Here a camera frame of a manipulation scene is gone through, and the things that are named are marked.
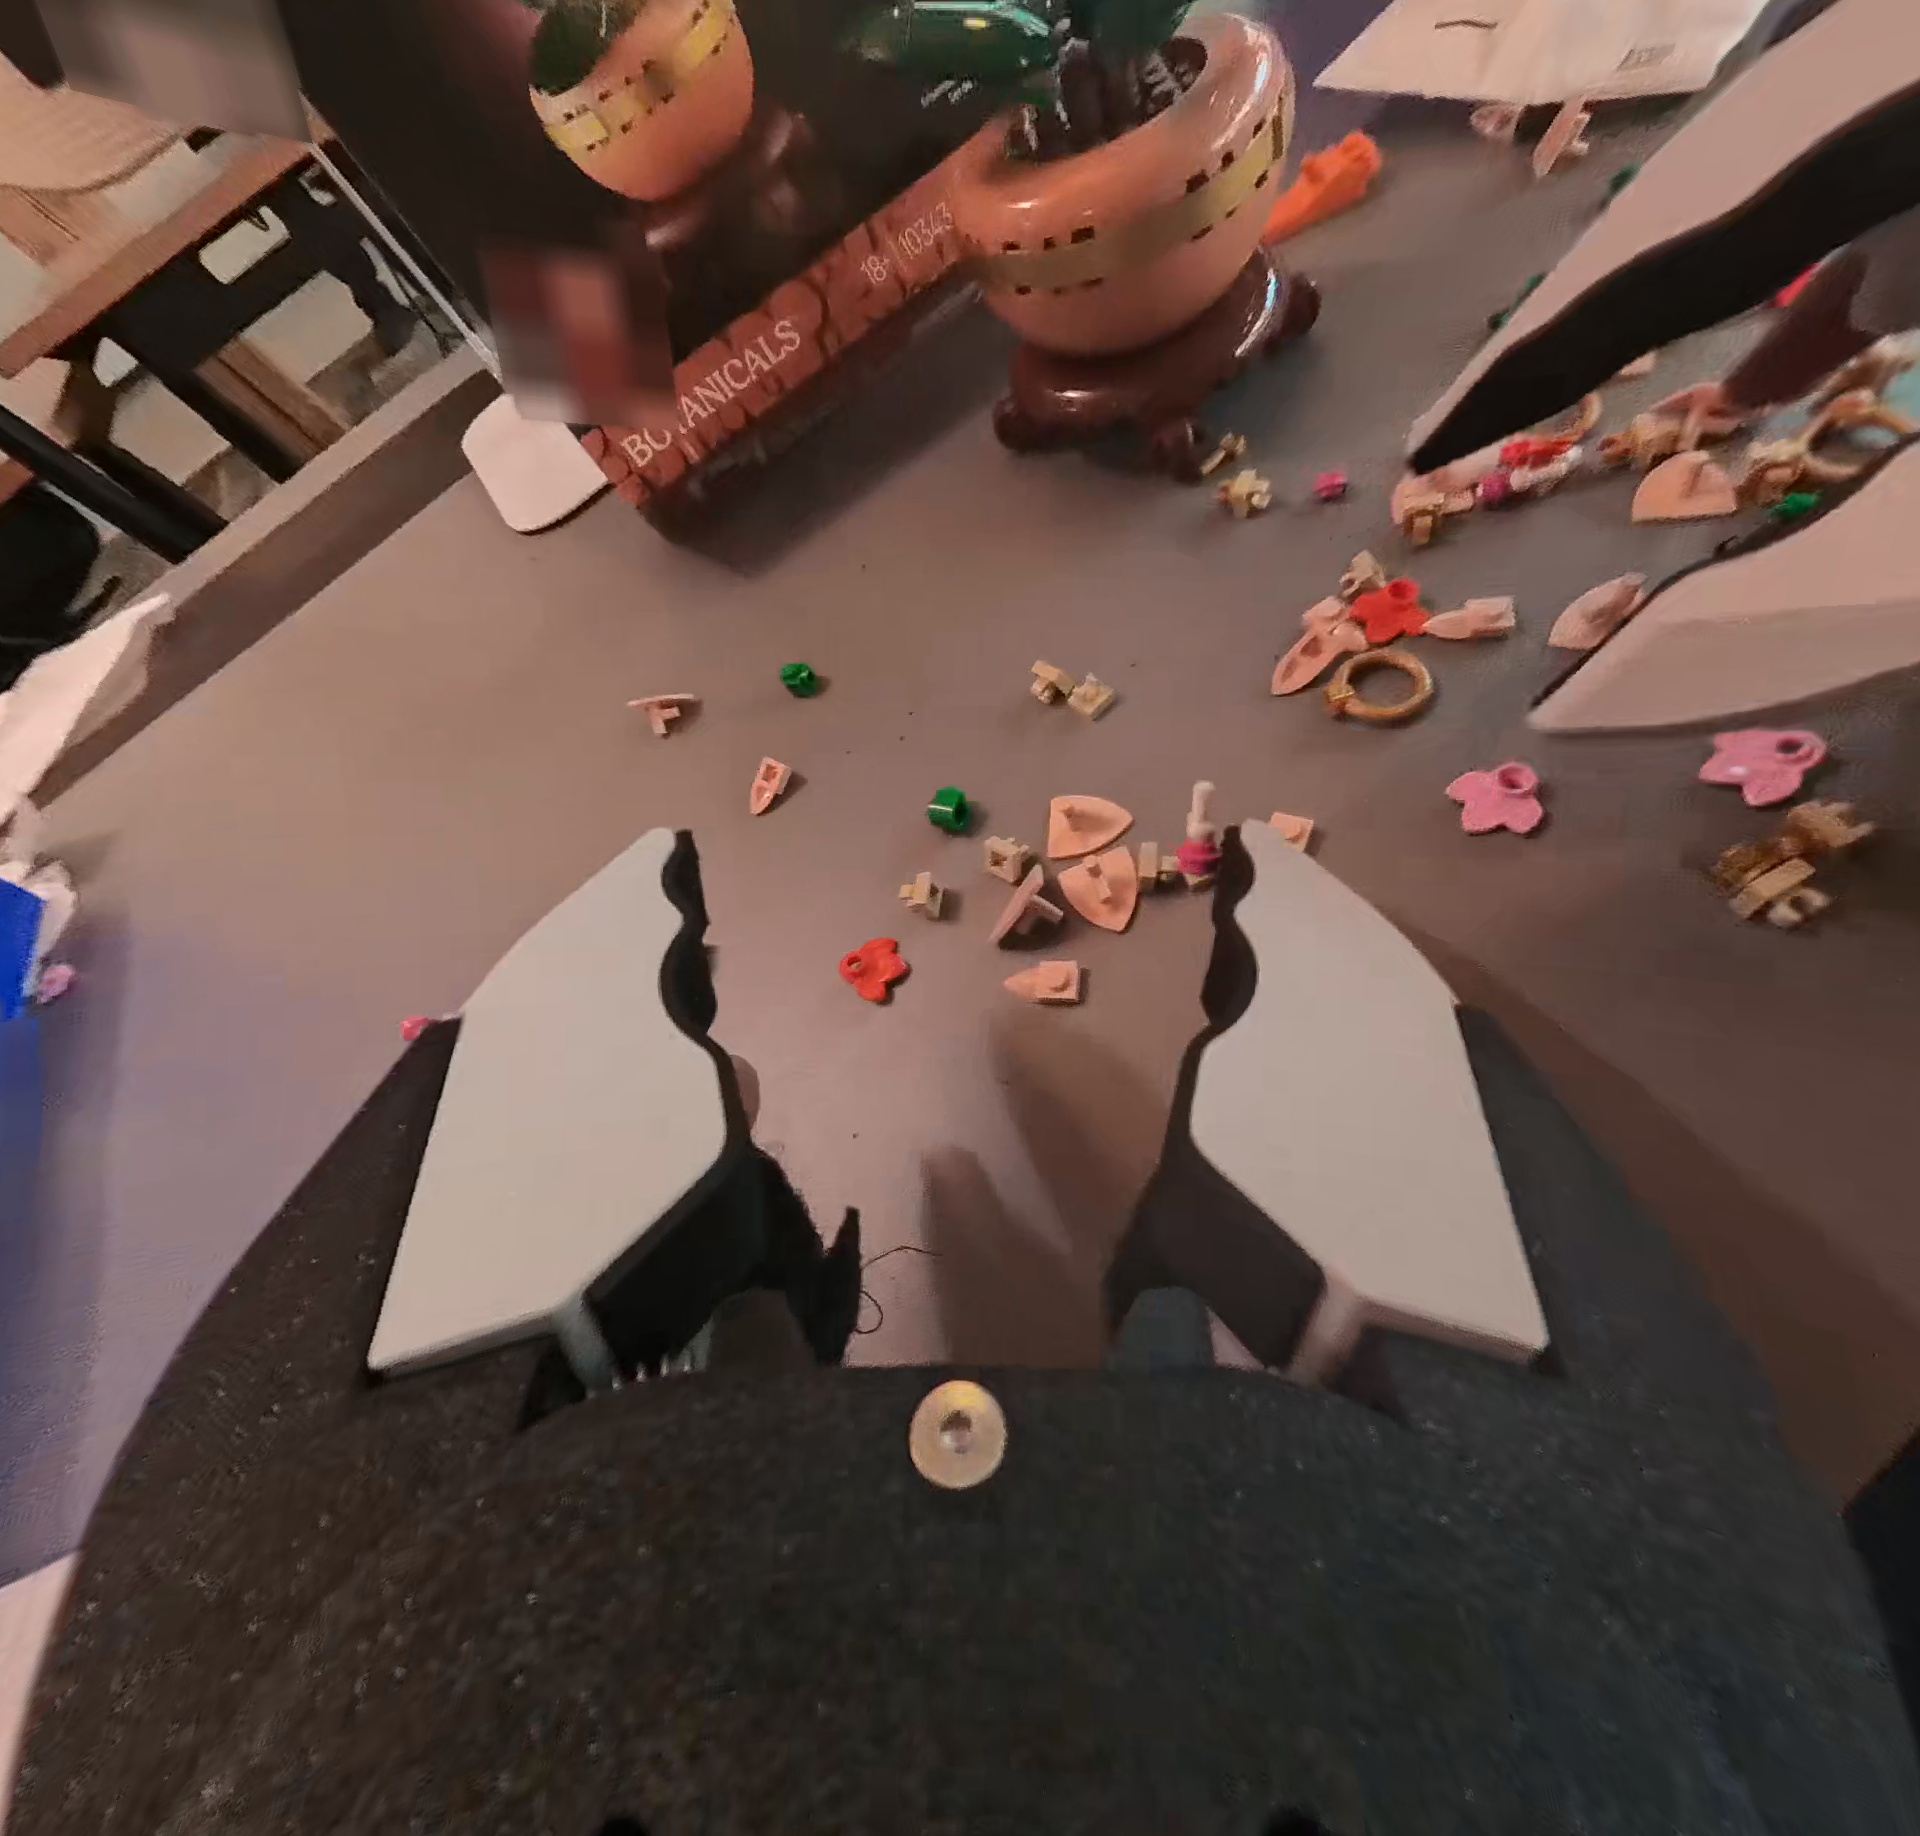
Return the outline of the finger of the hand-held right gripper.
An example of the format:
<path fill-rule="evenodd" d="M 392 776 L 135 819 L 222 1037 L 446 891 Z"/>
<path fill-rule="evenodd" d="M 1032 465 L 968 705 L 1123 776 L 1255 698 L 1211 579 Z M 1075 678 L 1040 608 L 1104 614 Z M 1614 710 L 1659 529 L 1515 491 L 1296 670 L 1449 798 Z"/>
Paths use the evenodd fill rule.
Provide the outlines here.
<path fill-rule="evenodd" d="M 1915 0 L 1832 0 L 1712 95 L 1424 408 L 1404 466 L 1538 424 L 1816 265 L 1868 265 L 1845 330 L 1915 330 Z"/>
<path fill-rule="evenodd" d="M 1548 687 L 1538 733 L 1776 711 L 1915 667 L 1915 491 L 1849 491 L 1672 577 Z"/>

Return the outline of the gold tan toy assembly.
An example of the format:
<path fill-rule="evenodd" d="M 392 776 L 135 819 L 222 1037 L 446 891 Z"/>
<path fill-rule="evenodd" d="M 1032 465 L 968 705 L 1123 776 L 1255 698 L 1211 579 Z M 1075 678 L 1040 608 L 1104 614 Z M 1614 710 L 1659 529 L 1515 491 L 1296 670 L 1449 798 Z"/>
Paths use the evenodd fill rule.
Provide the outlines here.
<path fill-rule="evenodd" d="M 1853 803 L 1809 798 L 1787 807 L 1756 841 L 1736 841 L 1706 866 L 1706 882 L 1740 921 L 1796 931 L 1831 908 L 1820 868 L 1876 836 Z"/>

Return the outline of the orange brick separator tool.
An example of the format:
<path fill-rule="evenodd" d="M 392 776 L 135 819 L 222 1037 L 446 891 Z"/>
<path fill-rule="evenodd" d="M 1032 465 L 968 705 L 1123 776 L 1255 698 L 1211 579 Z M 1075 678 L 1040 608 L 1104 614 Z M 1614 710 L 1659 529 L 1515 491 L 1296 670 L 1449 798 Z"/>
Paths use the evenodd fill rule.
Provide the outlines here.
<path fill-rule="evenodd" d="M 1264 222 L 1264 243 L 1283 244 L 1313 224 L 1355 209 L 1382 170 L 1378 143 L 1352 128 L 1338 143 L 1310 153 Z"/>

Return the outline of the toy brick flower pot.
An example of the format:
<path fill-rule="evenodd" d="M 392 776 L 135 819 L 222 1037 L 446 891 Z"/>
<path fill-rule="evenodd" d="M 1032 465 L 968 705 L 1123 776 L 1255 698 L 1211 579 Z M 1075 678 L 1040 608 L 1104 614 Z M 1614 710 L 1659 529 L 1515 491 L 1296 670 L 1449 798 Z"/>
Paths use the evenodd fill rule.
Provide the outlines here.
<path fill-rule="evenodd" d="M 1123 431 L 1192 480 L 1207 398 L 1316 323 L 1316 285 L 1264 243 L 1294 67 L 1265 24 L 1200 2 L 887 0 L 843 29 L 858 64 L 1001 103 L 947 165 L 947 213 L 1019 339 L 1009 449 Z"/>

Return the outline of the grey desk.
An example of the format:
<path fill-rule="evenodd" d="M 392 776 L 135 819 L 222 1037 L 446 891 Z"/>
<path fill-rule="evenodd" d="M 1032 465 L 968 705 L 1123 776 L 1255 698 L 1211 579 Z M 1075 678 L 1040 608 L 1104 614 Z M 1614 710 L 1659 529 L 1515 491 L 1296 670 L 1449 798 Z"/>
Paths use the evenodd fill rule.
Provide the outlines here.
<path fill-rule="evenodd" d="M 1428 598 L 1512 594 L 1507 640 L 1424 647 L 1404 729 L 1273 698 L 1268 667 L 1355 550 L 1393 560 L 1384 480 L 1411 415 L 1660 136 L 1621 120 L 1533 178 L 1453 111 L 1376 122 L 1376 197 L 1298 244 L 1327 311 L 1226 393 L 1277 484 L 1232 522 L 1090 454 L 990 434 L 1009 339 L 927 334 L 693 541 L 603 497 L 544 537 L 446 488 L 222 672 L 70 781 L 46 841 L 78 882 L 75 982 L 44 1017 L 36 1177 L 3 1170 L 3 1581 L 65 1553 L 144 1394 L 400 1050 L 517 934 L 654 824 L 693 829 L 720 1041 L 758 1136 L 831 1228 L 861 1214 L 877 1364 L 1085 1364 L 1098 1279 L 1161 1146 L 1207 905 L 1072 929 L 1075 1009 L 1022 1008 L 983 944 L 960 786 L 1039 838 L 1099 790 L 1173 838 L 1188 788 L 1316 823 L 1390 910 L 1556 1075 L 1756 1351 L 1793 1455 L 1849 1493 L 1915 1427 L 1915 682 L 1809 715 L 1827 786 L 1883 836 L 1802 934 L 1734 924 L 1701 860 L 1740 838 L 1701 734 L 1525 733 L 1544 629 L 1585 586 L 1706 543 L 1568 484 L 1404 560 Z M 1319 470 L 1348 493 L 1319 504 Z M 821 697 L 779 667 L 804 659 Z M 1047 659 L 1104 718 L 1026 692 Z M 627 710 L 693 692 L 667 737 Z M 791 766 L 750 815 L 757 762 Z M 1445 786 L 1525 762 L 1533 836 L 1462 836 Z M 899 905 L 932 871 L 937 921 Z M 908 982 L 837 975 L 899 936 Z"/>

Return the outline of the white rounded card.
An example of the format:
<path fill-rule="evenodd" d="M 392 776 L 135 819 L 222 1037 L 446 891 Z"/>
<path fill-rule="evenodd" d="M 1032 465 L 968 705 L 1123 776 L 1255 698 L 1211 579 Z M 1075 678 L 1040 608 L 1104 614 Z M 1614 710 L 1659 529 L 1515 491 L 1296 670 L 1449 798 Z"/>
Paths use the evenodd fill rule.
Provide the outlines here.
<path fill-rule="evenodd" d="M 568 424 L 520 415 L 497 393 L 460 436 L 468 470 L 512 533 L 546 533 L 611 491 L 611 477 Z"/>

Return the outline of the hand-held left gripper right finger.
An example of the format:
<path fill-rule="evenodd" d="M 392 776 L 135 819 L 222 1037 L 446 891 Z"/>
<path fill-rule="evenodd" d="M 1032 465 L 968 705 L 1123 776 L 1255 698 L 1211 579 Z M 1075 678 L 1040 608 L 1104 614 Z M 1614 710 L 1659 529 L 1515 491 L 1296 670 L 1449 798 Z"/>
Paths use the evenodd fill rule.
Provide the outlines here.
<path fill-rule="evenodd" d="M 1268 823 L 1222 830 L 1211 893 L 1204 1022 L 1106 1325 L 1182 1292 L 1296 1384 L 1341 1380 L 1370 1334 L 1527 1367 L 1548 1317 L 1453 988 Z"/>

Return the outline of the pink flower toy piece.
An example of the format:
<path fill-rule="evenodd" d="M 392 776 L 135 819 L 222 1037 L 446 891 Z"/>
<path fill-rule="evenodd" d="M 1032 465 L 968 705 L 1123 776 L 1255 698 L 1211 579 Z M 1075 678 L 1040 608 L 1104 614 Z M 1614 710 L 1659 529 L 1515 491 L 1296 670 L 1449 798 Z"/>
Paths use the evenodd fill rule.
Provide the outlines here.
<path fill-rule="evenodd" d="M 1544 824 L 1544 786 L 1525 762 L 1459 773 L 1445 786 L 1462 836 L 1533 836 Z"/>
<path fill-rule="evenodd" d="M 1793 803 L 1827 758 L 1827 737 L 1809 729 L 1722 729 L 1694 777 L 1736 790 L 1748 807 L 1776 807 Z"/>

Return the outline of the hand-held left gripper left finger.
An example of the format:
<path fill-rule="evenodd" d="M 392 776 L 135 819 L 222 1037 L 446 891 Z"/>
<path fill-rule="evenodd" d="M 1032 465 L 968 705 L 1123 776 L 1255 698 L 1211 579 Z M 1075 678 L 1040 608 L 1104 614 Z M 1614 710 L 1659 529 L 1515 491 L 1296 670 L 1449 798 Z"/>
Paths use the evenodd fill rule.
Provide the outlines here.
<path fill-rule="evenodd" d="M 492 959 L 454 1017 L 383 1296 L 378 1379 L 544 1342 L 584 1394 L 697 1351 L 773 1296 L 837 1364 L 861 1302 L 858 1214 L 821 1240 L 757 1146 L 712 1037 L 693 830 L 654 829 Z"/>

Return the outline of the pile of tan petal pieces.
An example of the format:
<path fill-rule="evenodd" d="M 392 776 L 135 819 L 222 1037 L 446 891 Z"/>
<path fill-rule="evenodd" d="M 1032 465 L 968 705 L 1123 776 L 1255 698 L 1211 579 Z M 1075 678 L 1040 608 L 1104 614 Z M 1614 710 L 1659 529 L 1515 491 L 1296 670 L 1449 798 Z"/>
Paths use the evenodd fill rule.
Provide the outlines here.
<path fill-rule="evenodd" d="M 1220 868 L 1211 887 L 1222 882 L 1222 819 L 1220 829 Z M 1104 931 L 1123 934 L 1141 900 L 1161 891 L 1190 891 L 1176 868 L 1176 843 L 1155 838 L 1126 841 L 1130 813 L 1093 795 L 1056 795 L 1047 813 L 1047 841 L 1032 847 L 1009 836 L 988 836 L 981 841 L 981 868 L 988 879 L 1009 887 L 997 915 L 988 924 L 988 948 L 1040 948 L 1072 919 Z"/>

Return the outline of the black toy set box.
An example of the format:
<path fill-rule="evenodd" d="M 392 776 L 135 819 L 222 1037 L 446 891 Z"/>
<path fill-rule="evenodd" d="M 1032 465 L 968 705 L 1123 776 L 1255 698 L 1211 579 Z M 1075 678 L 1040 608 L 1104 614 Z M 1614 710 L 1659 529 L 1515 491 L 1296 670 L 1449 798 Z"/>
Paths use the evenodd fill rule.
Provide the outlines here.
<path fill-rule="evenodd" d="M 959 288 L 990 103 L 846 45 L 892 0 L 276 2 L 370 206 L 644 511 Z"/>

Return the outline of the heap of mixed toy parts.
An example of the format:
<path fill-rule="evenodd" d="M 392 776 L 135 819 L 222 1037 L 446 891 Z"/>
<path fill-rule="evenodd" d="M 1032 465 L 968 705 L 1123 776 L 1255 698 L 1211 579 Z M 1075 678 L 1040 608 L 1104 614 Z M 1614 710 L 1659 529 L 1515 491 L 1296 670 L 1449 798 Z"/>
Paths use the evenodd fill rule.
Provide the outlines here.
<path fill-rule="evenodd" d="M 1585 472 L 1634 472 L 1632 522 L 1724 520 L 1740 511 L 1807 514 L 1872 454 L 1915 436 L 1915 415 L 1893 385 L 1915 373 L 1915 334 L 1870 343 L 1814 385 L 1787 431 L 1754 436 L 1749 421 L 1701 403 L 1643 408 L 1602 431 L 1602 393 L 1561 417 L 1512 431 L 1432 472 L 1404 472 L 1390 491 L 1390 520 L 1424 547 L 1441 522 L 1473 511 L 1525 504 Z"/>

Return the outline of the white flat paper sheets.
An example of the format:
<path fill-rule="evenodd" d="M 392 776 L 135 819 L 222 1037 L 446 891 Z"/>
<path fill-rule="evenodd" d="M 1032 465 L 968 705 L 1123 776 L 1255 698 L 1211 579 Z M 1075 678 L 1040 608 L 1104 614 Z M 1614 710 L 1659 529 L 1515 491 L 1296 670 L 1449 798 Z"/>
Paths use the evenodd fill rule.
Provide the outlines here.
<path fill-rule="evenodd" d="M 1393 0 L 1319 90 L 1548 106 L 1691 95 L 1771 0 Z"/>

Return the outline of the wooden table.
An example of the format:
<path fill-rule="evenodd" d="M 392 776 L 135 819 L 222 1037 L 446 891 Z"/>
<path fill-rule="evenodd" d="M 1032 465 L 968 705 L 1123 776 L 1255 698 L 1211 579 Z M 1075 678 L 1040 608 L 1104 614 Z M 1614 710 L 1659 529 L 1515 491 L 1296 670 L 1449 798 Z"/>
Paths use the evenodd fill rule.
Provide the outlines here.
<path fill-rule="evenodd" d="M 330 269 L 312 248 L 312 215 L 290 213 L 308 173 L 324 176 L 327 197 L 365 229 L 365 244 L 378 244 L 400 276 L 416 282 L 445 328 L 492 378 L 485 339 L 374 215 L 366 193 L 353 187 L 340 138 L 318 114 L 312 127 L 318 136 L 303 144 L 245 136 L 202 187 L 156 222 L 120 222 L 48 262 L 33 303 L 3 328 L 3 378 L 18 378 L 40 361 L 72 367 L 110 340 L 267 480 L 298 472 L 312 449 L 294 454 L 287 408 L 270 393 L 255 393 L 255 408 L 234 403 L 232 389 L 245 381 L 229 353 L 258 319 Z M 255 262 L 252 276 L 232 285 L 210 277 L 204 288 L 193 288 L 186 282 L 186 269 L 200 265 L 210 243 L 265 213 L 285 222 L 287 248 Z"/>

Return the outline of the white crumpled papers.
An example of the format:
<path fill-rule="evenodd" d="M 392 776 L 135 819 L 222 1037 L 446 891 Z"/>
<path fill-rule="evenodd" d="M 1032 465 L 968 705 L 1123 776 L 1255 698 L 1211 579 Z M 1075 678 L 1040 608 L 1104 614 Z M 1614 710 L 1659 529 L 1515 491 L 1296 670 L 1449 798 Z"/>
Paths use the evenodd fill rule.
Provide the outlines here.
<path fill-rule="evenodd" d="M 65 745 L 125 710 L 149 682 L 175 598 L 151 591 L 27 667 L 3 692 L 3 882 L 36 866 L 36 788 Z"/>

